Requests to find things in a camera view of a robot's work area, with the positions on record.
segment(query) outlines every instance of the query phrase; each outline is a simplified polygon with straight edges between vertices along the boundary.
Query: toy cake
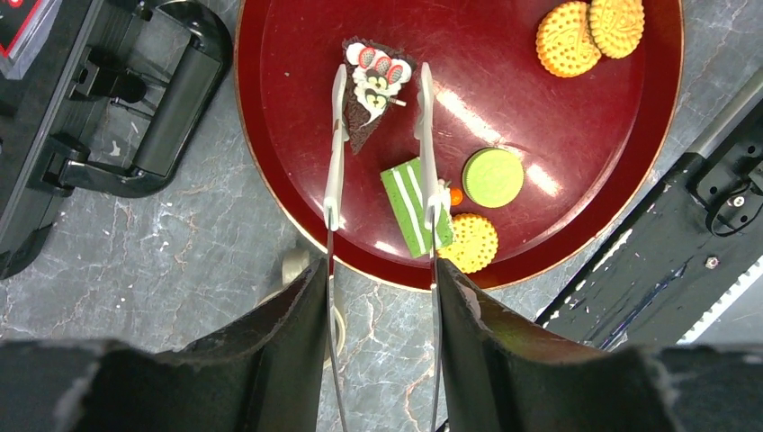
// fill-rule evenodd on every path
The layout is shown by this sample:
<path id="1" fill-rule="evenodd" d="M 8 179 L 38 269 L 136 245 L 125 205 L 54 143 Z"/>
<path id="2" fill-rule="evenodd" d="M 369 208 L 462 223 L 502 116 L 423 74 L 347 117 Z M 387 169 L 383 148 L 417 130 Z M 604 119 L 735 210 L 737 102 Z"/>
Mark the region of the toy cake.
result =
<path id="1" fill-rule="evenodd" d="M 416 69 L 401 50 L 352 38 L 343 44 L 349 75 L 345 93 L 346 118 L 353 154 L 357 154 L 379 126 L 390 104 Z"/>
<path id="2" fill-rule="evenodd" d="M 431 231 L 424 228 L 424 205 L 421 193 L 421 160 L 416 157 L 402 165 L 395 166 L 381 173 L 381 181 L 390 198 L 395 219 L 406 241 L 408 250 L 414 258 L 429 253 L 432 247 Z M 440 211 L 440 220 L 435 227 L 435 246 L 444 248 L 453 243 L 453 222 L 450 216 L 449 201 L 444 200 Z"/>

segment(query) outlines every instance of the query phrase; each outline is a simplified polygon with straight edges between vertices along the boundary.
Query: green block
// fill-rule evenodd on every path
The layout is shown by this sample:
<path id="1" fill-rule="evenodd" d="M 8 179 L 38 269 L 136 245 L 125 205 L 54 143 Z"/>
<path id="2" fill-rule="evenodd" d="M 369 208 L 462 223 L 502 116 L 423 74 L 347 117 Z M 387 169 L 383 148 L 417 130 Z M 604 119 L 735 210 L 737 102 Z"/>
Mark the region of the green block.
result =
<path id="1" fill-rule="evenodd" d="M 421 160 L 417 157 L 382 172 L 381 181 L 411 256 L 418 258 L 428 254 L 432 247 L 432 234 L 424 228 L 424 205 L 418 186 L 421 181 Z M 453 243 L 451 216 L 444 206 L 435 231 L 438 248 Z"/>

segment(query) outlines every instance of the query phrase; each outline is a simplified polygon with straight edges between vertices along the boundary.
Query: round tray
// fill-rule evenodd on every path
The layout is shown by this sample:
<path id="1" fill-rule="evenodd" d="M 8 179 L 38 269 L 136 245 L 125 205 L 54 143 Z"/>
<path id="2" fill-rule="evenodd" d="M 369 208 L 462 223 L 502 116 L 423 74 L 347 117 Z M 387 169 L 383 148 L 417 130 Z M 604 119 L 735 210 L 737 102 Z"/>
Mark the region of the round tray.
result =
<path id="1" fill-rule="evenodd" d="M 331 148 L 331 86 L 342 41 L 358 36 L 428 62 L 435 80 L 438 176 L 461 187 L 486 147 L 521 155 L 525 185 L 508 206 L 464 200 L 498 230 L 496 259 L 470 278 L 494 288 L 572 256 L 631 200 L 660 152 L 683 55 L 679 0 L 644 0 L 642 42 L 559 78 L 541 66 L 535 34 L 558 0 L 248 0 L 236 38 L 239 110 L 252 156 L 275 200 L 323 246 L 321 204 Z M 418 153 L 417 74 L 357 156 L 346 151 L 337 258 L 389 284 L 427 289 L 427 258 L 411 258 L 380 172 Z"/>

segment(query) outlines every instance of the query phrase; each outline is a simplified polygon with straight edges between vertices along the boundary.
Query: gray marble floor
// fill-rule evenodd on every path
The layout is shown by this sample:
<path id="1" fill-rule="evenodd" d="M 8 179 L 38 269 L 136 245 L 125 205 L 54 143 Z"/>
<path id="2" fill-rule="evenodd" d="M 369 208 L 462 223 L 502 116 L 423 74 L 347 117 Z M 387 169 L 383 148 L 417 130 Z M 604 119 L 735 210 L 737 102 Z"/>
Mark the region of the gray marble floor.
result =
<path id="1" fill-rule="evenodd" d="M 204 3 L 235 31 L 238 0 Z M 687 0 L 684 8 L 678 111 L 642 194 L 763 65 L 763 2 Z M 184 41 L 157 32 L 175 54 L 159 62 L 169 66 Z M 117 117 L 99 140 L 106 152 L 129 154 L 144 125 Z M 491 294 L 533 317 L 601 241 Z M 278 285 L 284 251 L 304 244 L 252 164 L 229 77 L 165 191 L 142 200 L 76 191 L 66 202 L 42 255 L 0 282 L 0 338 L 109 337 L 150 351 L 180 348 L 258 303 Z M 344 268 L 337 280 L 348 326 L 340 373 L 351 430 L 425 430 L 433 391 L 430 296 Z M 326 375 L 318 430 L 337 426 Z"/>

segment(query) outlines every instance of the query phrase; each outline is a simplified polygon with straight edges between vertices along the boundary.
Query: white handle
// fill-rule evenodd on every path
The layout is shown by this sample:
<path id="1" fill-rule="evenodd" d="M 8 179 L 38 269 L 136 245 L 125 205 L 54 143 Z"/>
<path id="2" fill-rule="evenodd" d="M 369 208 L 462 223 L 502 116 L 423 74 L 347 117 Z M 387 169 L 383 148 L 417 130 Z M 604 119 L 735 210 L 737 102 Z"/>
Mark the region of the white handle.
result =
<path id="1" fill-rule="evenodd" d="M 419 140 L 421 156 L 421 191 L 424 205 L 424 228 L 433 230 L 432 223 L 440 219 L 442 196 L 437 186 L 437 167 L 435 165 L 435 144 L 432 138 L 433 111 L 435 107 L 435 85 L 429 64 L 421 65 L 421 82 L 418 92 L 418 104 L 421 114 L 418 116 L 414 137 Z"/>
<path id="2" fill-rule="evenodd" d="M 328 164 L 326 192 L 323 195 L 323 221 L 326 222 L 326 228 L 332 231 L 339 230 L 342 186 L 345 182 L 345 141 L 350 139 L 342 116 L 346 82 L 347 67 L 340 65 L 334 77 L 334 87 L 332 89 L 334 136 L 331 140 L 331 161 Z"/>

